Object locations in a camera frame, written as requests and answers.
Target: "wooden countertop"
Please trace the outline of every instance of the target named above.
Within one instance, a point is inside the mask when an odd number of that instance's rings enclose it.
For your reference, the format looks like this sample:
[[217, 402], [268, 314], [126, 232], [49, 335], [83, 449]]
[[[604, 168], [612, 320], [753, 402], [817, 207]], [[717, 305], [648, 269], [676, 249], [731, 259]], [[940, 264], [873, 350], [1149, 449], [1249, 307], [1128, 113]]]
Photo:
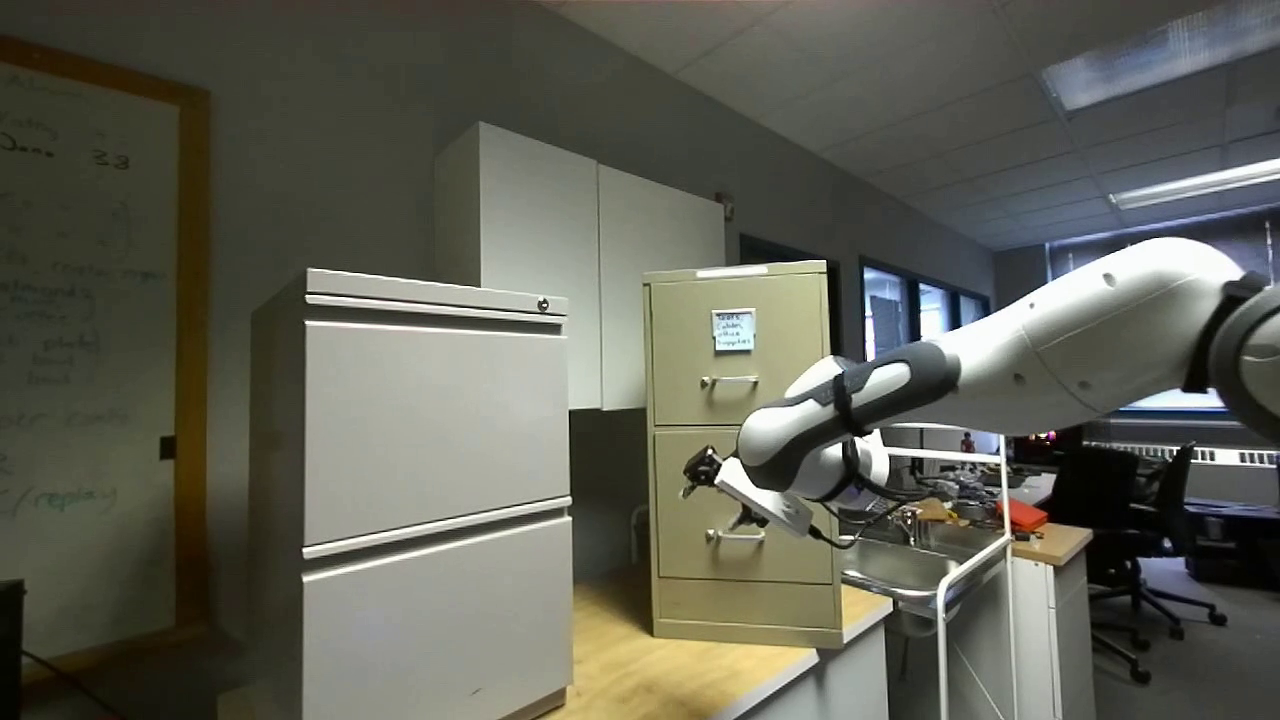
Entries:
[[[846, 634], [857, 641], [891, 606], [846, 589]], [[574, 684], [558, 720], [708, 720], [738, 717], [817, 666], [812, 650], [661, 641], [648, 634], [646, 576], [580, 584], [574, 602]]]
[[1011, 555], [1063, 569], [1068, 560], [1077, 560], [1085, 551], [1090, 542], [1092, 542], [1092, 530], [1045, 525], [1033, 542], [1018, 542]]

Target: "upper wall cabinet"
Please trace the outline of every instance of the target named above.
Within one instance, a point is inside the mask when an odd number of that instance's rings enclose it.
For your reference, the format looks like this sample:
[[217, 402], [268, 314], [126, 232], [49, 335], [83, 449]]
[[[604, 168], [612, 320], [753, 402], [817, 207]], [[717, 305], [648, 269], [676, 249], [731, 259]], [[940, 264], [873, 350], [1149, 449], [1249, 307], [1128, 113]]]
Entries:
[[434, 258], [460, 284], [568, 296], [568, 409], [646, 409], [646, 271], [726, 264], [726, 212], [476, 126], [436, 156]]

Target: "gray wall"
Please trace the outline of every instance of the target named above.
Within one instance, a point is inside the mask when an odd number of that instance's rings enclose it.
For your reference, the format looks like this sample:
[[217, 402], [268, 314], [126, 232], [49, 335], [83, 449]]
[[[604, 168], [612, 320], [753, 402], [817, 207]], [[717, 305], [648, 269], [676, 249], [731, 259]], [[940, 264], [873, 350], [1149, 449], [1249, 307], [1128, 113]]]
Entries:
[[[211, 92], [209, 525], [228, 627], [243, 569], [248, 317], [305, 264], [424, 258], [434, 156], [472, 120], [731, 192], [731, 232], [846, 259], [846, 350], [860, 350], [860, 252], [991, 292], [986, 249], [528, 0], [5, 0], [0, 30]], [[646, 504], [646, 423], [580, 416], [580, 436], [604, 436], [578, 452], [580, 569], [610, 574]]]

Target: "drawer handle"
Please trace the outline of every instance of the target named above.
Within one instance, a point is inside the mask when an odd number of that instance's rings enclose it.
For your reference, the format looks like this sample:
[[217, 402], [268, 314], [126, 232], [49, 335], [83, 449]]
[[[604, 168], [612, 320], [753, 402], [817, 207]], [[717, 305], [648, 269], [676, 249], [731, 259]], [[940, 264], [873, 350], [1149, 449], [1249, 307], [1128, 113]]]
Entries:
[[759, 389], [759, 376], [706, 376], [696, 382], [706, 394], [727, 389], [727, 385], [745, 385], [745, 394]]
[[706, 532], [708, 544], [765, 544], [765, 530], [759, 525], [739, 525], [739, 530], [708, 530]]

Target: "floor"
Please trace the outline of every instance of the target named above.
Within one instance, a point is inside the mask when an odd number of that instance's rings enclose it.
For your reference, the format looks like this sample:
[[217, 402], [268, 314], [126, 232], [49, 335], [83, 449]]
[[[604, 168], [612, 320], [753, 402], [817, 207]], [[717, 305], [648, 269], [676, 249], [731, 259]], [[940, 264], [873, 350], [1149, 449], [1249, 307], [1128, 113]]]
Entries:
[[1180, 560], [1146, 560], [1156, 589], [1205, 597], [1228, 611], [1228, 626], [1209, 626], [1184, 610], [1184, 641], [1146, 611], [1153, 641], [1146, 670], [1153, 684], [1131, 684], [1128, 670], [1098, 657], [1098, 717], [1099, 720], [1256, 720], [1280, 710], [1280, 589], [1202, 584]]

